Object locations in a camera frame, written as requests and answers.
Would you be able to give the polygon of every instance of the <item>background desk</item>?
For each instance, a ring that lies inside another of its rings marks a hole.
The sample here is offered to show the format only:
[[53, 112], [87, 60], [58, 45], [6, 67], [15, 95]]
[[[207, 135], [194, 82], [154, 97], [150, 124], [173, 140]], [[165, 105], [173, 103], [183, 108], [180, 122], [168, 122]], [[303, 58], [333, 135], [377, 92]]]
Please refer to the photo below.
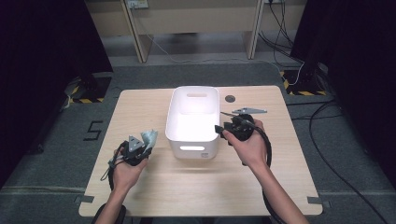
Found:
[[156, 34], [242, 32], [249, 59], [256, 48], [262, 0], [151, 0], [148, 8], [135, 10], [121, 2], [140, 62], [147, 60]]
[[[303, 152], [278, 87], [221, 87], [220, 111], [247, 106], [265, 108], [267, 114], [254, 115], [264, 123], [273, 146], [272, 170], [285, 191], [305, 215], [319, 215], [321, 204], [308, 203], [318, 197]], [[100, 181], [113, 150], [128, 135], [145, 130], [159, 132], [148, 166], [127, 195], [128, 216], [136, 217], [220, 217], [268, 216], [262, 189], [250, 170], [241, 164], [234, 149], [219, 140], [219, 153], [212, 160], [178, 160], [165, 136], [167, 110], [173, 89], [123, 91], [110, 121], [102, 148], [86, 189], [92, 203], [81, 203], [79, 213], [93, 217], [106, 202], [110, 187]], [[227, 103], [227, 95], [235, 96]], [[220, 116], [220, 123], [230, 117]]]

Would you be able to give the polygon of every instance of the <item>hand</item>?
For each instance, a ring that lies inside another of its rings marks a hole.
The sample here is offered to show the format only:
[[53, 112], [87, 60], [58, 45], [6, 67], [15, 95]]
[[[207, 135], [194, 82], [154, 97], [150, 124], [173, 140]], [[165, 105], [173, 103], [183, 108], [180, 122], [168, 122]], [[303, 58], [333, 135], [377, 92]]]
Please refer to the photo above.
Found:
[[132, 166], [125, 161], [118, 161], [118, 165], [114, 169], [113, 182], [114, 182], [114, 190], [122, 192], [128, 192], [131, 187], [133, 187], [143, 169], [148, 164], [149, 159], [143, 159], [136, 166]]
[[[262, 122], [254, 119], [254, 124], [264, 131]], [[241, 142], [232, 133], [223, 131], [224, 137], [233, 145], [242, 163], [250, 168], [255, 165], [266, 165], [267, 148], [262, 136], [254, 131], [248, 140]]]

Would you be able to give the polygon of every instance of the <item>white container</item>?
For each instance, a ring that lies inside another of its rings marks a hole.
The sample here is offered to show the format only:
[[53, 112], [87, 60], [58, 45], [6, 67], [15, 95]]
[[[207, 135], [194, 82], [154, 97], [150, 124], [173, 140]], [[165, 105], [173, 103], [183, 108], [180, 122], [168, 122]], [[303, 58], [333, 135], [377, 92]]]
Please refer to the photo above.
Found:
[[211, 159], [218, 153], [219, 92], [213, 87], [185, 86], [174, 90], [165, 134], [175, 157]]

